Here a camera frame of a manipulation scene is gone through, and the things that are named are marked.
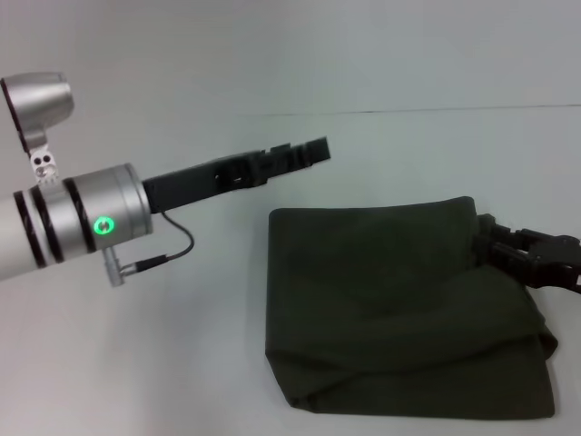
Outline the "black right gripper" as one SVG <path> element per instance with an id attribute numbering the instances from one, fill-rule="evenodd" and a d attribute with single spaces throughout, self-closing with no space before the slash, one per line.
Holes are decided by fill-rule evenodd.
<path id="1" fill-rule="evenodd" d="M 480 263 L 494 266 L 525 286 L 580 294 L 580 241 L 573 236 L 512 231 L 493 215 L 481 214 L 472 248 Z"/>

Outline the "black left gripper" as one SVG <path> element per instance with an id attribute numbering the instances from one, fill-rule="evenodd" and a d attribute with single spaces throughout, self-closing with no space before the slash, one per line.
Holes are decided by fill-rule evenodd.
<path id="1" fill-rule="evenodd" d="M 330 159 L 326 137 L 282 144 L 269 153 L 231 155 L 143 181 L 152 213 L 167 212 L 224 193 L 266 184 L 273 177 Z"/>

